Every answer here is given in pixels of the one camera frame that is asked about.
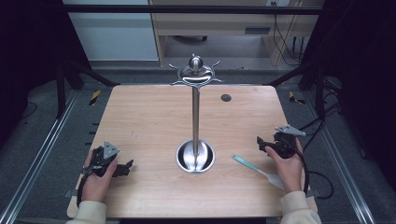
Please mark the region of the silver metal utensil stand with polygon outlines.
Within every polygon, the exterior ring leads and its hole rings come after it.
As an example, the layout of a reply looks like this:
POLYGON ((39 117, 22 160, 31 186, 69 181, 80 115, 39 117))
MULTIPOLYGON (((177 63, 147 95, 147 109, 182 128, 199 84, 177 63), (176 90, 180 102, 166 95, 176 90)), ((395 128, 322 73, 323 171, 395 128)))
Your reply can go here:
POLYGON ((207 84, 220 79, 216 78, 213 65, 205 65, 204 60, 192 54, 188 63, 183 67, 170 67, 177 70, 177 80, 175 85, 185 85, 191 87, 191 115, 192 115, 192 138, 183 142, 176 152, 176 162, 178 167, 189 174, 201 174, 208 171, 215 163, 215 149, 199 136, 200 132, 200 89, 207 84))

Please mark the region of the aluminium floor rail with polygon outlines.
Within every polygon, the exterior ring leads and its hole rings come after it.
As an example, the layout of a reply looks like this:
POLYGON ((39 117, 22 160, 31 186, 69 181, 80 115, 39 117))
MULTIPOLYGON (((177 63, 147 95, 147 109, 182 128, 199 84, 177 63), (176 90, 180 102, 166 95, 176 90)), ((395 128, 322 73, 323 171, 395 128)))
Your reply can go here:
POLYGON ((376 224, 375 218, 366 203, 363 195, 352 175, 350 173, 345 160, 342 158, 334 143, 328 128, 323 125, 321 128, 321 138, 328 151, 329 157, 332 161, 333 167, 342 183, 344 192, 348 197, 352 209, 360 224, 376 224))
POLYGON ((35 154, 35 157, 30 163, 28 170, 24 173, 21 183, 15 188, 12 198, 0 214, 0 224, 13 224, 13 222, 16 220, 18 213, 21 211, 26 198, 28 197, 34 183, 36 182, 48 155, 51 153, 53 146, 56 143, 56 140, 58 139, 69 117, 69 114, 74 107, 77 97, 77 91, 70 91, 64 112, 61 113, 59 118, 54 120, 45 140, 40 145, 40 149, 35 154))

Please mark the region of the teal handled spatula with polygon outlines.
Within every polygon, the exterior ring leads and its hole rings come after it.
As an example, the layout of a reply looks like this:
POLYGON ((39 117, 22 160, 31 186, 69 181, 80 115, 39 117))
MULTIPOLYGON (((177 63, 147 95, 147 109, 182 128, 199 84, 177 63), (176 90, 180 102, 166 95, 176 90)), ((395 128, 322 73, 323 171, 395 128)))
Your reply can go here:
POLYGON ((244 158, 242 158, 240 156, 232 155, 232 158, 235 161, 239 162, 240 164, 246 166, 247 168, 249 168, 261 175, 264 175, 268 179, 268 181, 271 185, 273 185, 281 190, 284 189, 283 183, 278 175, 266 173, 266 172, 264 172, 264 170, 260 169, 258 166, 254 165, 253 163, 245 160, 244 158))

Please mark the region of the black metal frame stand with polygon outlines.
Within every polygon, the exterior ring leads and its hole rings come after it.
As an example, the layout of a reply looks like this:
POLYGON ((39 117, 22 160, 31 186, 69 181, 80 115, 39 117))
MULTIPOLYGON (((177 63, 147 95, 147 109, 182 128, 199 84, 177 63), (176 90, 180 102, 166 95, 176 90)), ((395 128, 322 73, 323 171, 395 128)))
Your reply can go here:
POLYGON ((60 118, 66 110, 65 98, 65 81, 70 85, 73 90, 80 90, 84 86, 84 82, 80 74, 88 75, 89 77, 99 81, 108 87, 118 86, 117 82, 111 81, 99 74, 93 72, 90 68, 83 66, 77 62, 63 62, 56 68, 56 86, 57 86, 57 100, 58 100, 58 113, 56 118, 60 118))
POLYGON ((306 62, 302 63, 297 68, 291 70, 286 75, 279 77, 267 83, 267 86, 277 87, 285 81, 301 75, 298 87, 301 91, 308 91, 313 85, 316 85, 315 109, 320 118, 325 115, 323 90, 324 90, 324 75, 320 63, 306 62))

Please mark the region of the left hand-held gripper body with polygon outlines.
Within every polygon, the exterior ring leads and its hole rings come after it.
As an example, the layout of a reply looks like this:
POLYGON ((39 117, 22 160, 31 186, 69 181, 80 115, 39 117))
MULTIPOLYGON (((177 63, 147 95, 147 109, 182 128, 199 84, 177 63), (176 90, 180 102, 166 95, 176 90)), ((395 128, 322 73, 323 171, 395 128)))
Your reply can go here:
POLYGON ((103 176, 107 167, 115 160, 120 150, 105 141, 102 146, 95 148, 92 151, 92 157, 87 167, 84 167, 82 173, 87 175, 94 172, 98 176, 103 176))

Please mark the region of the person's left hand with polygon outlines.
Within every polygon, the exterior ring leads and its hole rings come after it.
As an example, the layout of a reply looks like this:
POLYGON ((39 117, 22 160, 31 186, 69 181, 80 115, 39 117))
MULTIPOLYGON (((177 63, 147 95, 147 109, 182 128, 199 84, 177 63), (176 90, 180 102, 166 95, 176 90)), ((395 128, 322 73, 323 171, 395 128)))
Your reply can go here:
POLYGON ((88 176, 81 193, 81 200, 83 202, 93 201, 101 203, 105 199, 110 181, 117 169, 117 165, 118 160, 115 159, 108 165, 103 176, 98 176, 96 174, 88 176))

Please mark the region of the wooden desk furniture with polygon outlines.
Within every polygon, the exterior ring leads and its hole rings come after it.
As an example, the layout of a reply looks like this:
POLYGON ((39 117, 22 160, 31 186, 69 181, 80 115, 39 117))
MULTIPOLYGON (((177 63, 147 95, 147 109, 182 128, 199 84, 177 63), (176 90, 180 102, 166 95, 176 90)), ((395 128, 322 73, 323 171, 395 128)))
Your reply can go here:
MULTIPOLYGON (((325 0, 149 0, 152 6, 322 7, 325 0)), ((308 38, 316 15, 153 13, 157 36, 257 35, 273 65, 295 36, 308 38)))

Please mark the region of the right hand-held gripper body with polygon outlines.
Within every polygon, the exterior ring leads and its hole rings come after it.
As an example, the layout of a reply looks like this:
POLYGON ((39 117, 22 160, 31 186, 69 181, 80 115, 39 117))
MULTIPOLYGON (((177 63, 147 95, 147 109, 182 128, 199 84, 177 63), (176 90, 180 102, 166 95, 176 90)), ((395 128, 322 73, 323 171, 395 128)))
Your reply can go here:
POLYGON ((276 127, 276 133, 274 134, 276 141, 275 151, 282 159, 289 159, 296 153, 297 136, 306 136, 306 133, 290 124, 276 127))

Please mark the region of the white cabinet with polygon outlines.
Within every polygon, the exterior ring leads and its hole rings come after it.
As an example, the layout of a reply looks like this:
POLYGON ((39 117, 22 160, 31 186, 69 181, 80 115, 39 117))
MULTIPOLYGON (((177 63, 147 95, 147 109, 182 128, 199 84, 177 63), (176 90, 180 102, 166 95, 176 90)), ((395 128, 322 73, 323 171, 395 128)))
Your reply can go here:
POLYGON ((70 12, 69 17, 91 62, 159 59, 149 13, 70 12))

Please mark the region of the person's right hand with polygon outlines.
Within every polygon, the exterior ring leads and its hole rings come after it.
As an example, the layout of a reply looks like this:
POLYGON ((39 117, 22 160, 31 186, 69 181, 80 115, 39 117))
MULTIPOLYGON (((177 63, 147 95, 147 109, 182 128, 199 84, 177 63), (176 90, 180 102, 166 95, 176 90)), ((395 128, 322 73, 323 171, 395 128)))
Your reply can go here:
POLYGON ((291 158, 283 159, 271 147, 266 147, 265 150, 276 165, 285 193, 301 191, 303 189, 301 182, 303 164, 298 154, 295 153, 291 158))

